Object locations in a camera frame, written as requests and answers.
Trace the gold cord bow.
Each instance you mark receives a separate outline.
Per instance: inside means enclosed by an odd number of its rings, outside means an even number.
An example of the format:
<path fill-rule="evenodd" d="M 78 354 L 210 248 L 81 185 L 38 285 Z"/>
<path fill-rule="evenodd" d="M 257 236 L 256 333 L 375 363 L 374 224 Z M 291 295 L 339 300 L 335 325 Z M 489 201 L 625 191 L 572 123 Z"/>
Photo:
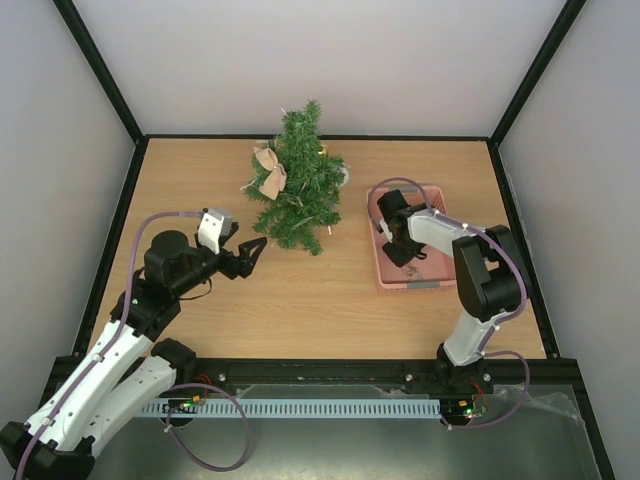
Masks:
<path fill-rule="evenodd" d="M 423 280 L 421 272 L 411 264 L 404 266 L 402 271 L 408 282 L 419 282 Z"/>

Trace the pink plastic basket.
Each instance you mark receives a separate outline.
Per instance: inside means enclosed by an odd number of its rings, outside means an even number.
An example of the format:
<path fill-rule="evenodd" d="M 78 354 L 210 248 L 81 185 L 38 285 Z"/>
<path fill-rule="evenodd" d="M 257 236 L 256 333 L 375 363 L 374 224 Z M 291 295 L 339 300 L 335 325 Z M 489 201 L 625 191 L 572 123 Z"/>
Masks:
<path fill-rule="evenodd" d="M 447 207 L 442 190 L 435 185 L 422 184 L 427 199 L 432 207 L 447 214 Z M 382 220 L 378 199 L 388 191 L 399 189 L 410 206 L 424 203 L 418 188 L 408 183 L 392 182 L 376 190 L 372 197 L 372 212 L 376 221 Z M 383 251 L 387 238 L 375 230 L 369 223 L 369 232 L 375 264 L 375 278 L 378 291 L 381 293 L 399 293 L 409 291 L 431 291 L 456 287 L 454 261 L 451 257 L 432 248 L 423 249 L 426 258 L 412 259 L 402 267 L 397 267 Z"/>

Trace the burlap bow ornament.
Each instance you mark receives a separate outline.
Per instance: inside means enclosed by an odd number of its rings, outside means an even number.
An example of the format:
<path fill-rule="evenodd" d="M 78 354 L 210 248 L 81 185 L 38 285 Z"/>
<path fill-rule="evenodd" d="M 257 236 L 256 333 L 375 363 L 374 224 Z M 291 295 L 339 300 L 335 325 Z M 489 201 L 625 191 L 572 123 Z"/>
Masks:
<path fill-rule="evenodd" d="M 274 201 L 286 185 L 287 173 L 284 166 L 279 161 L 275 151 L 269 147 L 254 147 L 253 153 L 259 165 L 268 173 L 266 178 L 260 182 L 258 191 L 266 198 Z"/>

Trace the white ball ornament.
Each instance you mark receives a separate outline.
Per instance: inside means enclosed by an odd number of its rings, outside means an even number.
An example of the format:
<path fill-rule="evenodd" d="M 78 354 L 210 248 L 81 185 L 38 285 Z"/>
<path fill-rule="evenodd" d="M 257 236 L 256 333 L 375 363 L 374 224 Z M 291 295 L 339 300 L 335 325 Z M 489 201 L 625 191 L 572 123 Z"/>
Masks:
<path fill-rule="evenodd" d="M 343 187 L 343 186 L 345 186 L 345 185 L 349 182 L 349 179 L 350 179 L 350 173 L 349 173 L 349 169 L 348 169 L 348 167 L 346 167 L 346 166 L 342 166 L 342 167 L 341 167 L 341 172 L 342 172 L 342 174 L 343 174 L 343 178 L 342 178 L 342 181 L 341 181 L 340 187 Z"/>

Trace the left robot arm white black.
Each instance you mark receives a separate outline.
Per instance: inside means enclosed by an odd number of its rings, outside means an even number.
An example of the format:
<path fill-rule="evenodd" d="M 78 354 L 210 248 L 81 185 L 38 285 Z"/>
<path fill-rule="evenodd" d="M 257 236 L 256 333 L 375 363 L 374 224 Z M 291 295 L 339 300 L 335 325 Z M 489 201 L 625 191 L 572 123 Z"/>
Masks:
<path fill-rule="evenodd" d="M 237 223 L 204 214 L 196 241 L 177 230 L 154 236 L 142 268 L 129 268 L 111 319 L 60 388 L 25 422 L 1 430 L 1 449 L 17 479 L 86 479 L 113 437 L 154 398 L 192 388 L 196 355 L 161 339 L 189 291 L 221 273 L 248 277 L 264 237 L 225 249 Z"/>

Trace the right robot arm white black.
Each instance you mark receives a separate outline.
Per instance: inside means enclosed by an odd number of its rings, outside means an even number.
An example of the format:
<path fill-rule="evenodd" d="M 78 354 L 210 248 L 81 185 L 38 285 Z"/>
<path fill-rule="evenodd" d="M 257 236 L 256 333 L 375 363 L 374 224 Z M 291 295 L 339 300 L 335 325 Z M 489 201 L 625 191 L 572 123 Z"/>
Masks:
<path fill-rule="evenodd" d="M 462 313 L 436 353 L 435 378 L 455 392 L 471 379 L 486 357 L 485 346 L 501 325 L 525 309 L 528 276 L 511 230 L 504 225 L 481 229 L 448 217 L 425 202 L 407 203 L 399 190 L 384 193 L 374 230 L 383 235 L 382 251 L 402 268 L 426 258 L 430 247 L 453 260 Z"/>

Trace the black aluminium rail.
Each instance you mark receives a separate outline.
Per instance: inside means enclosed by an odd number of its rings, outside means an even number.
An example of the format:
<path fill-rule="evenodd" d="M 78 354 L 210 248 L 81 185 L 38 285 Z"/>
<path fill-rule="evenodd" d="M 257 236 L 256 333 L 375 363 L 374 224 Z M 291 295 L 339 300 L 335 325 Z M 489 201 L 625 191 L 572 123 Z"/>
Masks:
<path fill-rule="evenodd" d="M 576 360 L 529 359 L 531 385 L 569 385 L 584 390 Z M 74 356 L 56 358 L 44 387 L 40 405 L 49 400 L 79 364 Z M 437 360 L 251 360 L 199 358 L 179 369 L 179 380 L 208 379 L 228 392 L 251 385 L 374 385 L 385 390 L 401 388 L 409 394 L 453 397 L 475 393 L 474 385 L 489 393 L 495 385 L 524 382 L 521 360 L 494 359 L 480 366 L 451 371 L 447 380 Z"/>

